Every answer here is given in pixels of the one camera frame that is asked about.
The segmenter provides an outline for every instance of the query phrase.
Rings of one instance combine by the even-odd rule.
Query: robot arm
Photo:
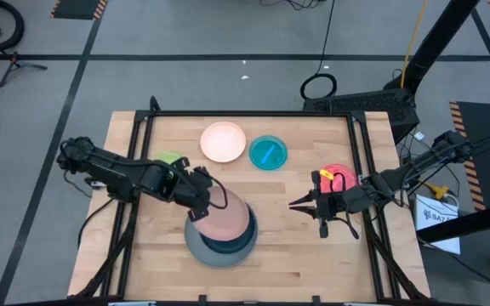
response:
[[[316,207],[290,207],[290,209],[307,213],[320,221],[321,238],[328,237],[326,222],[336,219],[341,212],[358,213],[368,209],[374,203],[379,209],[394,201],[398,190],[416,181],[419,176],[429,169],[447,165],[452,162],[466,162],[473,150],[473,144],[457,132],[445,132],[434,140],[432,148],[397,169],[373,173],[362,179],[362,184],[348,190],[321,193],[321,175],[318,171],[311,173],[314,189],[309,194],[291,202],[297,205],[310,201]]]
[[[88,173],[107,186],[109,197],[134,201],[140,193],[160,201],[190,208],[191,221],[208,216],[212,178],[204,167],[191,173],[185,157],[171,165],[163,161],[132,160],[100,149],[89,138],[70,138],[60,144],[56,160],[60,168],[71,173]]]

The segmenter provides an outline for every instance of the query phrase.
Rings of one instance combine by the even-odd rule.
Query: pink bowl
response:
[[[330,172],[331,174],[342,173],[345,177],[345,188],[349,189],[356,186],[356,175],[347,167],[341,164],[329,164],[323,167],[324,170]],[[343,179],[341,175],[337,175],[333,178],[332,188],[334,191],[342,191],[343,189]],[[321,192],[329,193],[330,191],[330,179],[321,175]]]
[[[210,201],[218,206],[225,205],[225,197],[219,186],[213,186],[209,189]],[[230,241],[239,237],[248,226],[248,208],[247,204],[231,190],[226,190],[228,197],[228,207],[218,209],[212,206],[208,207],[209,215],[201,218],[194,224],[196,229],[216,241]]]
[[[245,133],[232,122],[216,122],[203,131],[200,147],[214,162],[230,162],[245,150]]]

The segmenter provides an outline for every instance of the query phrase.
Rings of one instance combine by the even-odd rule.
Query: teal bowl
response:
[[[287,146],[275,136],[260,136],[251,144],[248,155],[256,167],[276,170],[287,161]]]

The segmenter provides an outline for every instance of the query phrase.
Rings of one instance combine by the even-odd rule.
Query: wooden table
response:
[[[133,112],[113,113],[106,150],[126,155],[133,118]],[[248,159],[248,147],[229,163],[208,160],[200,150],[199,139],[203,129],[217,121],[239,125],[247,135],[248,145],[260,135],[276,135],[288,147],[287,162],[280,170],[260,171]],[[367,113],[367,127],[377,171],[398,167],[387,115]],[[358,125],[356,133],[363,171],[367,173]],[[160,150],[181,151],[193,167],[206,166],[226,188],[241,196],[255,211],[259,237],[242,264],[231,269],[210,269],[197,262],[186,248],[186,209],[143,195],[126,299],[194,301],[198,295],[206,294],[209,301],[309,302],[313,295],[321,296],[323,302],[375,301],[361,214],[351,215],[360,240],[355,240],[341,222],[330,223],[330,236],[320,239],[317,220],[288,210],[290,201],[312,188],[312,170],[329,163],[353,168],[344,118],[156,117],[149,158],[154,159]],[[103,190],[94,192],[88,213],[106,199]],[[70,294],[80,291],[104,261],[116,206],[101,212],[84,230]],[[410,212],[391,204],[385,214],[395,260],[417,288],[430,295]],[[385,263],[379,261],[385,296],[389,296]],[[119,269],[120,264],[115,264],[111,292],[116,292]]]

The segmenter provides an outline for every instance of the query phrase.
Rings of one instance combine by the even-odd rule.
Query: yellow black hazard stripe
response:
[[[54,18],[54,13],[56,12],[56,9],[60,5],[60,2],[61,0],[56,1],[54,8],[52,8],[52,11],[50,11],[50,18]],[[103,11],[105,11],[106,6],[107,6],[107,0],[100,0],[98,2],[98,6],[95,8],[94,17],[92,19],[99,20],[101,18],[101,15],[103,14]]]
[[[464,128],[463,117],[460,115],[459,104],[457,104],[457,102],[449,102],[449,107],[451,108],[451,117],[453,118],[455,129],[461,135],[468,137],[466,134],[466,129]],[[472,202],[474,203],[475,210],[485,210],[485,204],[483,204],[483,195],[481,194],[481,187],[477,178],[474,159],[470,158],[469,161],[464,162],[464,170],[466,171],[466,179],[468,179],[468,185],[470,187],[470,193],[472,194]]]

